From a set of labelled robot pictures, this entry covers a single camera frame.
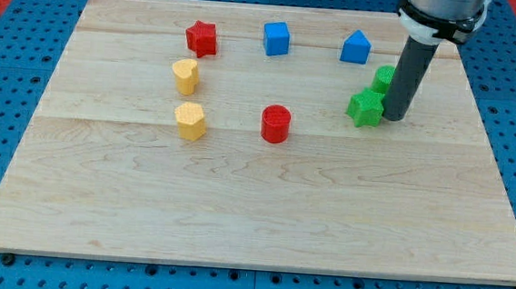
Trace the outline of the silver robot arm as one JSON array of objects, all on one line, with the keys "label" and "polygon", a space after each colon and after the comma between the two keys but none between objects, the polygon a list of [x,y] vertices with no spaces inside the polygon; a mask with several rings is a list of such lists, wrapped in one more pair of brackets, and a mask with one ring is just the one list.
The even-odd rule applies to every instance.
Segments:
[{"label": "silver robot arm", "polygon": [[415,42],[465,44],[483,26],[491,0],[399,0],[401,24]]}]

